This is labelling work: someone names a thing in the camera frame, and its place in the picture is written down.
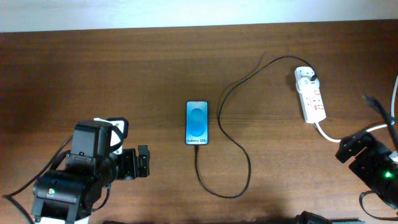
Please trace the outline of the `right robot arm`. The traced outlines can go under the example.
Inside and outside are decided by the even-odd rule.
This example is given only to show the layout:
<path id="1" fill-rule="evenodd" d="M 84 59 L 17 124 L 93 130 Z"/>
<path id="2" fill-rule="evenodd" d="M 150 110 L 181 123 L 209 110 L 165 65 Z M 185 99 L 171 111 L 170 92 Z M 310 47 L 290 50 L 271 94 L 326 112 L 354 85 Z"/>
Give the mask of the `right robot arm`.
<path id="1" fill-rule="evenodd" d="M 369 132 L 343 138 L 335 157 L 345 163 L 353 158 L 349 169 L 388 206 L 397 208 L 397 162 L 392 151 Z"/>

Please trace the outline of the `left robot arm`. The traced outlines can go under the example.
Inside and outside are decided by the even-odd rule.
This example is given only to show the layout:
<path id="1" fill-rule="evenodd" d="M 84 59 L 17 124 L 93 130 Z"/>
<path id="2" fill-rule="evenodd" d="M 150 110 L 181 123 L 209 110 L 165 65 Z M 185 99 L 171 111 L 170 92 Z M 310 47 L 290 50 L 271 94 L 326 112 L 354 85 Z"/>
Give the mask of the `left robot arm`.
<path id="1" fill-rule="evenodd" d="M 72 148 L 61 153 L 34 184 L 34 223 L 88 223 L 102 190 L 115 180 L 150 174 L 150 151 L 122 147 L 129 123 L 124 118 L 80 121 Z"/>

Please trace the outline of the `blue screen smartphone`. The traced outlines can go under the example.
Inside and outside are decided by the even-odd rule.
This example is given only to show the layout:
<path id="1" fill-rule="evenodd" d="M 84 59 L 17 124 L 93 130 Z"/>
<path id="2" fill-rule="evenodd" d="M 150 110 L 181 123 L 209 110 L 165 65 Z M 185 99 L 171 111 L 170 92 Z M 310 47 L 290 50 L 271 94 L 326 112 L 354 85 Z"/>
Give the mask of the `blue screen smartphone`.
<path id="1" fill-rule="evenodd" d="M 186 131 L 187 145 L 208 144 L 208 102 L 188 101 L 186 104 Z"/>

